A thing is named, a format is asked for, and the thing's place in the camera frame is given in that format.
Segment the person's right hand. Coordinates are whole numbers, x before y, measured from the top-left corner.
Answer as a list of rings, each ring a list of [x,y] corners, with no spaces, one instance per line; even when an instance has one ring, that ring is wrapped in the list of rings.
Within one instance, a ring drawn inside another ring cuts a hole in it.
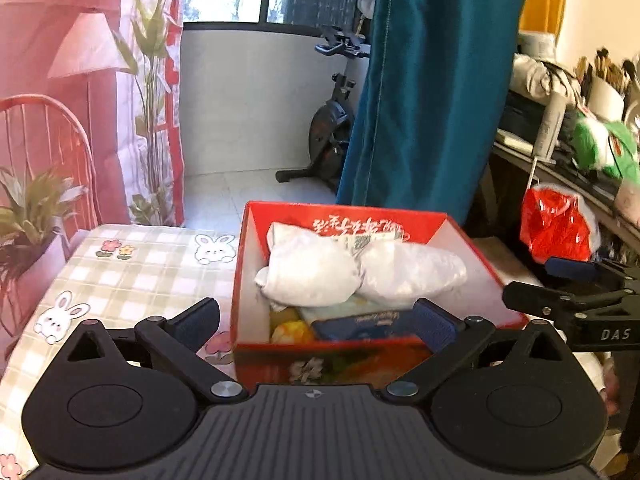
[[[591,380],[599,388],[608,416],[617,415],[620,412],[620,380],[614,359],[606,352],[596,352],[594,358],[598,365],[593,369]]]

